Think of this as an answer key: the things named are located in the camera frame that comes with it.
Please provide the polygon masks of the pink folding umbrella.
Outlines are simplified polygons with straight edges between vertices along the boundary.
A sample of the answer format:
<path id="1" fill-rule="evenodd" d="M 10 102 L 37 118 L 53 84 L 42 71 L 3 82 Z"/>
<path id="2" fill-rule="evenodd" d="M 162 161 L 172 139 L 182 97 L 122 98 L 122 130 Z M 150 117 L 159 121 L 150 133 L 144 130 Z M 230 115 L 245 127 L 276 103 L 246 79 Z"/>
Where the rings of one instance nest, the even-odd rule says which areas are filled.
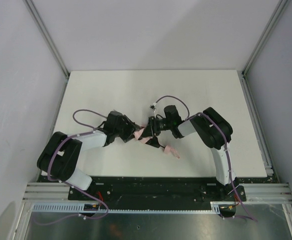
<path id="1" fill-rule="evenodd" d="M 139 141 L 142 144 L 145 145 L 150 145 L 151 147 L 155 147 L 155 148 L 161 148 L 163 153 L 166 155 L 171 154 L 173 157 L 180 159 L 180 154 L 178 153 L 178 151 L 176 149 L 174 149 L 173 147 L 171 147 L 170 145 L 162 145 L 159 142 L 158 136 L 154 136 L 154 137 L 142 137 L 142 132 L 143 129 L 146 127 L 145 125 L 140 126 L 141 130 L 136 131 L 134 133 L 134 138 Z"/>

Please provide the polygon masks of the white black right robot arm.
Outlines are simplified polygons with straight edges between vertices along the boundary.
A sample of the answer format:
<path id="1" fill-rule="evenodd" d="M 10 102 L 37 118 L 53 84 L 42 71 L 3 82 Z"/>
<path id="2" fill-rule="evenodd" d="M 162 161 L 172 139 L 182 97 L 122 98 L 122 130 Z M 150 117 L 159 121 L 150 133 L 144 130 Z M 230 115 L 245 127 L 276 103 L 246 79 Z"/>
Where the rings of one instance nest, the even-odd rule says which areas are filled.
<path id="1" fill-rule="evenodd" d="M 211 149 L 216 167 L 217 181 L 227 186 L 235 178 L 232 173 L 230 155 L 227 153 L 233 129 L 212 107 L 199 112 L 189 119 L 182 120 L 175 105 L 164 108 L 164 118 L 148 118 L 145 128 L 135 133 L 135 138 L 143 143 L 154 141 L 159 148 L 157 136 L 162 131 L 170 131 L 174 138 L 182 139 L 197 133 L 203 143 Z"/>

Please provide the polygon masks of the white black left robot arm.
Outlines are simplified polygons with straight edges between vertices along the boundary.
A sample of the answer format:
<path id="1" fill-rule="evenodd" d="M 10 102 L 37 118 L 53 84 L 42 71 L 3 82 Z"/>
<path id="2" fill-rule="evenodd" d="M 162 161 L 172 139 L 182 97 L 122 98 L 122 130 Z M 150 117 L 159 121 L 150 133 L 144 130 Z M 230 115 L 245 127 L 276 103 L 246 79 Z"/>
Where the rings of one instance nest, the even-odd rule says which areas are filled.
<path id="1" fill-rule="evenodd" d="M 65 182 L 85 191 L 92 184 L 92 177 L 77 168 L 81 152 L 106 147 L 116 138 L 126 143 L 140 129 L 126 115 L 113 110 L 89 132 L 67 135 L 56 131 L 39 156 L 37 167 L 47 173 L 50 181 Z"/>

